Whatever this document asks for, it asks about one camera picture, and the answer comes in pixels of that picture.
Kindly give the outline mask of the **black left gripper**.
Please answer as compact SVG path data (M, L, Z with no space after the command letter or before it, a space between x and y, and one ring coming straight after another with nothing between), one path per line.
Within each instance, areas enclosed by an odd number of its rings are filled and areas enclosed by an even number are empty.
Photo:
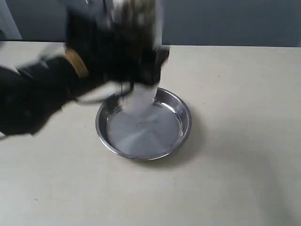
M66 58L82 78L153 87L169 57L169 48L153 48L139 40L141 32L129 39L123 27L98 26L95 19L75 10L67 11L66 36Z

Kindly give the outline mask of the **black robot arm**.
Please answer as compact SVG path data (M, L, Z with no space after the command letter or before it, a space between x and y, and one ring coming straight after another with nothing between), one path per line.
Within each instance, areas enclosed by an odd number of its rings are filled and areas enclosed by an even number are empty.
M169 48L153 46L153 14L124 11L94 18L67 11L65 52L41 57L12 71L0 69L0 131L3 137L34 135L49 118L84 94L106 83L152 88L160 81Z

